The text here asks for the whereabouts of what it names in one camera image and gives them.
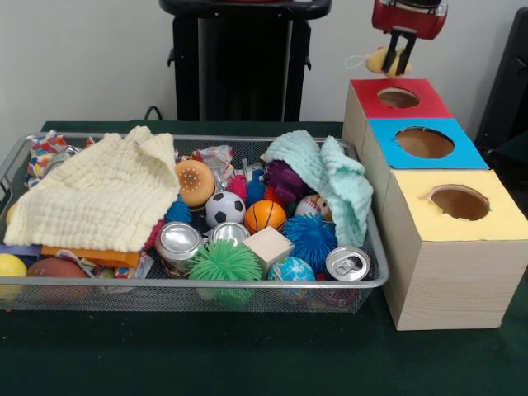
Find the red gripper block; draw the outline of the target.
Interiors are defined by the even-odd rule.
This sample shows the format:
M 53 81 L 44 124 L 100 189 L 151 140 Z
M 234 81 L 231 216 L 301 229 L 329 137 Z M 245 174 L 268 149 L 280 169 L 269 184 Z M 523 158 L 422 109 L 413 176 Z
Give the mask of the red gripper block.
M 384 58 L 386 73 L 394 64 L 399 76 L 406 73 L 417 38 L 434 40 L 439 35 L 446 22 L 448 6 L 447 1 L 374 1 L 372 26 L 391 34 Z M 397 44 L 401 35 L 407 44 L 399 58 Z

